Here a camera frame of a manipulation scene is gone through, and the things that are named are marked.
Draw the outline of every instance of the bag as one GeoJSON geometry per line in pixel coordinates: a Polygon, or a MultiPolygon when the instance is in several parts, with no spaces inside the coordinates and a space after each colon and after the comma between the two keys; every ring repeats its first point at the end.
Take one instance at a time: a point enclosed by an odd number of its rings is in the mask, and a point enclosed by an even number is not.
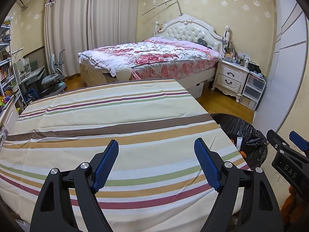
{"type": "Polygon", "coordinates": [[[207,47],[208,49],[211,49],[211,50],[212,50],[212,48],[211,48],[211,47],[208,47],[206,41],[205,41],[204,39],[202,39],[202,38],[199,38],[199,39],[197,40],[197,44],[202,45],[202,46],[205,46],[205,47],[207,47]]]}
{"type": "Polygon", "coordinates": [[[253,169],[260,167],[267,157],[267,140],[261,131],[256,130],[241,118],[225,113],[211,114],[214,121],[219,124],[226,135],[237,142],[237,137],[242,137],[240,150],[247,158],[248,166],[253,169]]]}

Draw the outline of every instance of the double bed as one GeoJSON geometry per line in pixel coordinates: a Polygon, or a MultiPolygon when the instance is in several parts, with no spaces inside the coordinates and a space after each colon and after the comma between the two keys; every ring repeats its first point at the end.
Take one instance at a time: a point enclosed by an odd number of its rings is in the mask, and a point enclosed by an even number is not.
{"type": "Polygon", "coordinates": [[[79,53],[81,79],[88,86],[138,79],[176,79],[185,89],[215,76],[222,37],[207,23],[184,14],[140,43],[105,46],[79,53]],[[197,44],[206,41],[209,48],[197,44]]]}
{"type": "MultiPolygon", "coordinates": [[[[249,168],[175,80],[127,81],[40,99],[20,115],[0,150],[0,195],[30,223],[49,171],[75,169],[114,139],[119,155],[96,195],[112,229],[200,231],[217,197],[194,153],[200,137],[224,161],[249,168]]],[[[78,227],[87,231],[73,190],[70,197],[78,227]]],[[[234,212],[241,202],[240,189],[234,212]]]]}

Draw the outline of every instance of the beige curtain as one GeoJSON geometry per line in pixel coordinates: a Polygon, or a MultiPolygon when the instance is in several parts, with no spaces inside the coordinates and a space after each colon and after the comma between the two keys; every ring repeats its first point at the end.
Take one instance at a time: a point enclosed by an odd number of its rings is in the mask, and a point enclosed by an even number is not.
{"type": "Polygon", "coordinates": [[[47,57],[65,49],[63,73],[68,77],[79,73],[78,53],[88,49],[87,11],[89,0],[53,0],[45,13],[45,48],[47,57]]]}
{"type": "Polygon", "coordinates": [[[118,1],[91,0],[88,10],[89,49],[118,44],[118,1]]]}
{"type": "Polygon", "coordinates": [[[48,65],[49,62],[49,56],[50,56],[50,49],[49,49],[49,36],[48,32],[50,32],[50,28],[48,26],[51,25],[50,17],[48,17],[48,14],[50,13],[50,6],[45,6],[45,12],[44,12],[44,45],[45,45],[45,58],[46,58],[46,64],[47,64],[47,70],[50,74],[50,68],[48,65]]]}
{"type": "Polygon", "coordinates": [[[138,0],[119,0],[118,44],[136,41],[138,0]]]}

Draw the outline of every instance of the floral wall pattern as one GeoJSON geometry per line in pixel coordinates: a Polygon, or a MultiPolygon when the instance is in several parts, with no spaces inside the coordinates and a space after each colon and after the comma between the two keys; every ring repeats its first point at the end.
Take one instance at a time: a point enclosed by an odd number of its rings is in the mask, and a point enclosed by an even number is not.
{"type": "MultiPolygon", "coordinates": [[[[164,24],[179,16],[178,6],[172,2],[142,16],[164,1],[168,0],[139,0],[137,41],[153,36],[156,21],[164,24]]],[[[273,0],[179,0],[179,3],[184,14],[205,21],[220,35],[229,25],[236,50],[251,55],[262,72],[267,72],[276,17],[273,0]]]]}
{"type": "Polygon", "coordinates": [[[21,11],[15,3],[9,14],[11,22],[12,51],[24,48],[16,56],[17,59],[44,46],[44,11],[46,0],[30,0],[28,8],[21,11]]]}

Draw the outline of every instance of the curtain clip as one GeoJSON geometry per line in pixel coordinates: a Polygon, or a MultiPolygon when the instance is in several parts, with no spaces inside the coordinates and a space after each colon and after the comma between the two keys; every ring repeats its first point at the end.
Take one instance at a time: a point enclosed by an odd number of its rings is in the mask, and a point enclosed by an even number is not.
{"type": "Polygon", "coordinates": [[[49,3],[45,4],[45,7],[46,7],[47,5],[50,5],[50,7],[51,7],[51,6],[53,6],[53,5],[55,4],[55,2],[56,2],[56,1],[50,0],[49,3]]]}

